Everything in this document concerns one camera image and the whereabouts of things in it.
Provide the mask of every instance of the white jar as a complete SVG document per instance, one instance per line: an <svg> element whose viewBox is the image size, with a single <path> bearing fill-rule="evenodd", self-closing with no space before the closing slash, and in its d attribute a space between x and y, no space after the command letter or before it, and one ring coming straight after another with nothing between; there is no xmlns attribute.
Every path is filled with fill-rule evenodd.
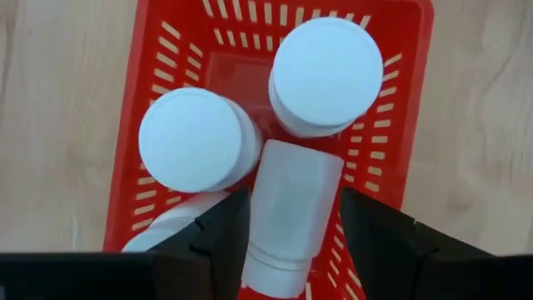
<svg viewBox="0 0 533 300"><path fill-rule="evenodd" d="M383 61L353 22L320 17L292 30L277 50L269 97L284 128L300 138L342 131L380 92Z"/></svg>
<svg viewBox="0 0 533 300"><path fill-rule="evenodd" d="M184 193L228 188L257 163L261 134L233 101L196 87L161 96L145 114L139 151L148 172Z"/></svg>
<svg viewBox="0 0 533 300"><path fill-rule="evenodd" d="M205 192L193 196L183 204L157 217L150 227L132 238L123 252L145 252L189 226L195 218L229 196L229 192Z"/></svg>

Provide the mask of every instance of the light wooden surface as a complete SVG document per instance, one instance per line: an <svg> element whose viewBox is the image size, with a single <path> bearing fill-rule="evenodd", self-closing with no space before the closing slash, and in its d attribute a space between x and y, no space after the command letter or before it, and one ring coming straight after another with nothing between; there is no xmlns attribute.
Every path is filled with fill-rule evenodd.
<svg viewBox="0 0 533 300"><path fill-rule="evenodd" d="M102 249L137 1L0 3L0 250Z"/></svg>
<svg viewBox="0 0 533 300"><path fill-rule="evenodd" d="M533 252L533 1L439 0L403 210Z"/></svg>
<svg viewBox="0 0 533 300"><path fill-rule="evenodd" d="M533 252L533 2L434 5L404 210ZM135 7L0 0L0 251L100 249Z"/></svg>

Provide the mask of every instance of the red plastic basket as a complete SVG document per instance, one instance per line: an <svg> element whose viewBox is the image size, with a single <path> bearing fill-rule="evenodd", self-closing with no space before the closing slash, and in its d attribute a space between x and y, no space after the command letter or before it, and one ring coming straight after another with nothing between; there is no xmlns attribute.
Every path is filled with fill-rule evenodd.
<svg viewBox="0 0 533 300"><path fill-rule="evenodd" d="M335 137L299 140L278 124L268 75L283 37L318 16L359 23L384 59L379 98ZM400 208L431 38L430 0L139 0L127 71L105 251L124 244L188 195L169 190L144 169L137 133L144 112L168 90L198 86L241 104L265 138L335 153L352 186ZM253 183L255 173L243 183ZM364 299L333 208L321 254L301 298ZM262 298L243 289L242 299Z"/></svg>

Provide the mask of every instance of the white bottle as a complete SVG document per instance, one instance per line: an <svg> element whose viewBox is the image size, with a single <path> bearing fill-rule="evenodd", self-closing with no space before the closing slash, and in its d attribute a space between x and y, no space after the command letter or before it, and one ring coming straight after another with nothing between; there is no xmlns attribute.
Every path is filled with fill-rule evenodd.
<svg viewBox="0 0 533 300"><path fill-rule="evenodd" d="M269 98L281 125L300 138L342 131L380 92L383 61L353 22L320 17L292 30L276 52Z"/></svg>
<svg viewBox="0 0 533 300"><path fill-rule="evenodd" d="M268 140L251 205L250 243L242 281L274 298L304 289L326 233L341 178L340 157Z"/></svg>
<svg viewBox="0 0 533 300"><path fill-rule="evenodd" d="M145 252L158 243L179 233L203 213L229 196L229 192L199 193L157 217L150 227L132 238L123 252Z"/></svg>
<svg viewBox="0 0 533 300"><path fill-rule="evenodd" d="M148 172L184 193L228 188L257 163L261 134L233 101L205 89L179 88L145 114L139 151Z"/></svg>

